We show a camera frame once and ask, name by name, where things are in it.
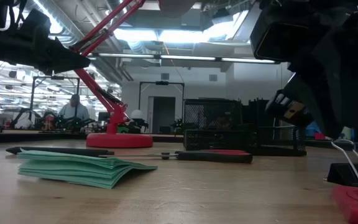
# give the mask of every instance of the door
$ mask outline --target door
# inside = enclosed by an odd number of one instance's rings
[[[175,121],[175,97],[154,97],[152,131],[155,134],[170,134]]]

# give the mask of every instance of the stack of green paper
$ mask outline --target stack of green paper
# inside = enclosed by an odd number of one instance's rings
[[[157,166],[147,166],[117,158],[79,156],[45,151],[23,151],[20,159],[30,159],[19,166],[20,175],[46,179],[64,180],[73,184],[83,184],[111,189],[117,181],[132,169],[154,170]]]

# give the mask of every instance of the mesh desk organizer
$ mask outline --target mesh desk organizer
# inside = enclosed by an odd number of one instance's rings
[[[241,102],[185,100],[186,150],[240,149],[255,156],[304,156],[305,132],[294,126],[241,124]]]

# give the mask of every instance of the table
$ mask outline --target table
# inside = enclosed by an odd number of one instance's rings
[[[334,149],[308,148],[306,157],[254,157],[251,165],[142,158],[159,168],[126,178],[115,189],[17,175],[22,162],[12,146],[80,147],[59,140],[0,144],[0,223],[345,223],[323,181]],[[182,144],[155,143],[123,153],[177,151]]]

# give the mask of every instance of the man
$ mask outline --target man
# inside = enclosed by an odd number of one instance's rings
[[[75,107],[77,107],[77,118],[85,120],[90,117],[86,107],[80,103],[80,96],[78,94],[71,96],[70,102],[60,110],[59,115],[63,115],[65,119],[72,118],[75,115]]]

